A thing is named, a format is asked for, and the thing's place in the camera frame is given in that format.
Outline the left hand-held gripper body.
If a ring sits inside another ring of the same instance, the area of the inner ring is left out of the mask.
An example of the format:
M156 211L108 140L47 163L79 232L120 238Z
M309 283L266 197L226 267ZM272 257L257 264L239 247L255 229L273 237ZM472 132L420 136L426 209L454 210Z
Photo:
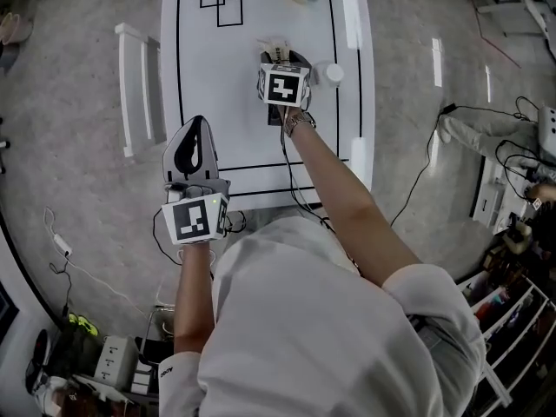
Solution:
M231 182L225 179L166 181L162 205L171 241L175 245L223 238Z

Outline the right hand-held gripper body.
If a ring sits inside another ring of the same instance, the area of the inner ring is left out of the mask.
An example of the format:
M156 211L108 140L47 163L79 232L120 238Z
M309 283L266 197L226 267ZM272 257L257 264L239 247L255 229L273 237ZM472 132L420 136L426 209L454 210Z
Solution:
M268 125L281 125L280 107L301 108L310 104L311 69L295 64L262 63L258 95L268 106Z

